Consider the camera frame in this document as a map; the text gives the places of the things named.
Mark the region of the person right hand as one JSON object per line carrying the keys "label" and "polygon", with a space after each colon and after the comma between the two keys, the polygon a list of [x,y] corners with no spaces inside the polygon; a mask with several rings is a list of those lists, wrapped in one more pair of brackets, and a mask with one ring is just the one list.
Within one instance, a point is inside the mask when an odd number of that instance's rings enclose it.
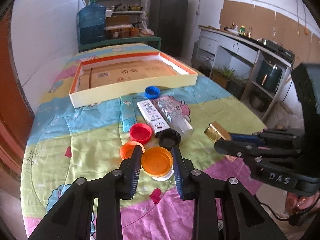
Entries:
{"label": "person right hand", "polygon": [[287,192],[285,200],[285,212],[292,215],[294,211],[307,209],[316,202],[318,197],[319,192],[310,197],[298,197],[294,193]]}

